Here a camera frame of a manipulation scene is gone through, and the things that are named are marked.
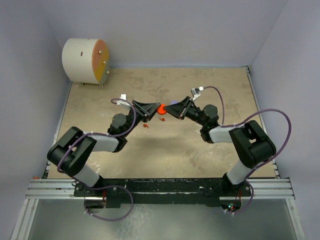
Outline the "purple earbud charging case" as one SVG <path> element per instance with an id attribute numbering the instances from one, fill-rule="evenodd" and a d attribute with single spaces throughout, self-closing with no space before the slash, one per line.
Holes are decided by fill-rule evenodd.
<path id="1" fill-rule="evenodd" d="M 179 103 L 179 101 L 177 101 L 177 100 L 172 100 L 172 101 L 170 102 L 170 105 L 174 105 L 174 104 L 177 104 L 177 103 Z"/>

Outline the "orange earbud charging case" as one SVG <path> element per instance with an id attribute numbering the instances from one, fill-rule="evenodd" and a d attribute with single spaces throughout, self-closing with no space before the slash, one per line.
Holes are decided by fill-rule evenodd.
<path id="1" fill-rule="evenodd" d="M 166 105 L 165 104 L 161 104 L 158 108 L 157 108 L 157 113 L 159 114 L 159 115 L 165 115 L 166 113 L 167 113 L 167 111 L 164 109 L 164 107 L 165 107 Z"/>

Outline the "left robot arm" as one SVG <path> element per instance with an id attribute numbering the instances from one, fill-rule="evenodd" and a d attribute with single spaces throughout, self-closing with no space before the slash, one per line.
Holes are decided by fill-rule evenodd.
<path id="1" fill-rule="evenodd" d="M 106 133 L 84 132 L 73 126 L 47 153 L 47 159 L 59 173 L 85 184 L 85 190 L 91 196 L 98 196 L 103 191 L 102 177 L 87 165 L 91 153 L 120 152 L 133 129 L 141 122 L 150 121 L 161 105 L 159 102 L 129 102 L 123 98 L 113 98 L 111 102 L 128 109 L 128 114 L 115 114 Z"/>

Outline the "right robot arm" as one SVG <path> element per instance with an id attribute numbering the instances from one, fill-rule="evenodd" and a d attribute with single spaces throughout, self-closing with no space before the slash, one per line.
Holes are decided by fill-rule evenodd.
<path id="1" fill-rule="evenodd" d="M 180 102 L 164 106 L 163 109 L 179 120 L 188 118 L 201 125 L 200 135 L 205 142 L 233 144 L 238 161 L 225 174 L 225 181 L 222 183 L 222 190 L 228 196 L 233 196 L 240 190 L 240 184 L 258 164 L 276 154 L 276 146 L 255 120 L 240 126 L 220 126 L 218 108 L 215 105 L 207 104 L 200 109 L 189 96 Z"/>

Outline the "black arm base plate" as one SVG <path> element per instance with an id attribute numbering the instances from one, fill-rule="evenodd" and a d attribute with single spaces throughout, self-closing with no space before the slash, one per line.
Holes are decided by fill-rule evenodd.
<path id="1" fill-rule="evenodd" d="M 229 184 L 222 178 L 102 178 L 98 187 L 72 183 L 75 197 L 92 200 L 105 208 L 122 204 L 241 206 L 242 197 L 251 197 L 247 182 Z"/>

